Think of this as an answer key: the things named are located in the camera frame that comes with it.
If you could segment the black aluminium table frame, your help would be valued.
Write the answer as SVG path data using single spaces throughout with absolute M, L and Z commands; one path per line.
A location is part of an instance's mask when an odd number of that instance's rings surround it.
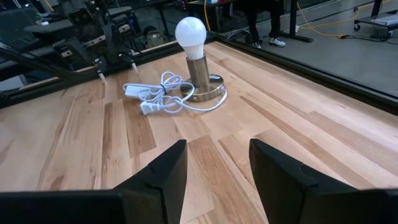
M 232 49 L 249 54 L 259 60 L 269 62 L 277 67 L 293 72 L 300 77 L 304 77 L 307 80 L 311 80 L 317 84 L 335 90 L 338 93 L 342 93 L 390 114 L 398 115 L 398 96 L 381 92 L 347 78 L 339 77 L 338 75 L 277 55 L 270 51 L 259 50 L 236 40 L 227 40 L 220 35 L 209 35 L 206 43 L 209 44 L 212 42 L 219 42 L 231 47 Z M 5 94 L 0 93 L 0 109 L 79 85 L 84 82 L 92 81 L 97 79 L 99 75 L 99 72 L 95 67 L 88 68 L 83 72 L 75 73 L 63 68 L 52 68 L 46 66 L 45 64 L 31 58 L 2 48 L 0 48 L 0 56 L 5 57 L 8 60 L 17 61 L 18 63 L 34 70 L 51 73 L 55 77 L 52 81 L 46 81 L 44 84 L 36 84 L 33 87 L 28 87 L 24 90 L 10 91 Z

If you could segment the white light bulb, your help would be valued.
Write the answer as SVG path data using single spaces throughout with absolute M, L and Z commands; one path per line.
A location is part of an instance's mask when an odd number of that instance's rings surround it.
M 183 18 L 175 29 L 175 38 L 189 60 L 203 58 L 206 35 L 204 23 L 196 17 Z

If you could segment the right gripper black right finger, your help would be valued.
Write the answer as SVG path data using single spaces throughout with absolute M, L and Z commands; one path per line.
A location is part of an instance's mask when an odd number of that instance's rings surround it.
M 306 196 L 355 190 L 284 152 L 252 138 L 251 172 L 270 224 L 299 224 Z

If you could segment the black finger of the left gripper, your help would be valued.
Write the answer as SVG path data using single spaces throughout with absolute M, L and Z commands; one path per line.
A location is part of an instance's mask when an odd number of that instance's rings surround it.
M 136 59 L 134 58 L 133 55 L 130 53 L 124 52 L 124 51 L 119 51 L 119 56 L 125 61 L 129 62 L 131 64 L 131 68 L 138 73 L 137 65 L 136 65 Z
M 96 58 L 94 60 L 94 63 L 95 63 L 95 66 L 96 66 L 96 72 L 97 72 L 101 82 L 103 84 L 106 84 L 106 78 L 105 78 L 105 75 L 104 75 L 104 71 L 106 70 L 107 64 L 106 64 L 106 61 L 105 61 L 104 57 Z

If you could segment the black desk leg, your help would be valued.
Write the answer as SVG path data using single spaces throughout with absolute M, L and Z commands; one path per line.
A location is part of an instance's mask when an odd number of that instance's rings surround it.
M 289 22 L 289 30 L 287 32 L 280 31 L 280 35 L 285 38 L 290 38 L 294 40 L 299 40 L 301 42 L 311 43 L 313 42 L 312 38 L 304 37 L 296 34 L 296 21 L 297 21 L 297 9 L 298 9 L 298 0 L 290 0 L 290 22 Z

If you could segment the black wheeled cart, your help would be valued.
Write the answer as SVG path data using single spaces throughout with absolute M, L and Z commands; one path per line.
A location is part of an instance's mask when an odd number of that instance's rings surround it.
M 386 28 L 388 32 L 398 29 L 398 9 L 381 12 L 382 5 L 386 2 L 387 0 L 373 0 L 371 15 L 355 19 L 353 29 L 359 31 L 361 29 L 360 24 L 383 27 Z

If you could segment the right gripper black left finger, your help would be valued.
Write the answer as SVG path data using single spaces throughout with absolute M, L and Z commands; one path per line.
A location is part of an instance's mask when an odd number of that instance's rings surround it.
M 187 141 L 178 140 L 117 185 L 126 224 L 180 224 L 187 185 Z

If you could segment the person's leg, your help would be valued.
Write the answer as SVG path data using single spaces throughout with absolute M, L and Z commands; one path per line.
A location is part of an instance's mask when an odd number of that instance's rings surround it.
M 257 11 L 254 7 L 249 6 L 246 9 L 245 12 L 247 19 L 248 19 L 248 26 L 249 26 L 249 32 L 252 37 L 252 42 L 254 44 L 259 44 L 259 33 L 256 28 L 256 22 L 257 22 Z
M 284 14 L 284 0 L 268 0 L 267 7 L 271 18 L 269 37 L 278 38 L 280 34 L 280 16 Z

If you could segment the olive backpack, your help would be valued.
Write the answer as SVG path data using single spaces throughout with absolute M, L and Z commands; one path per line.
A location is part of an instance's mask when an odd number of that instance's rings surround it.
M 147 49 L 166 44 L 167 37 L 163 32 L 156 29 L 154 26 L 147 26 L 144 29 L 145 45 Z

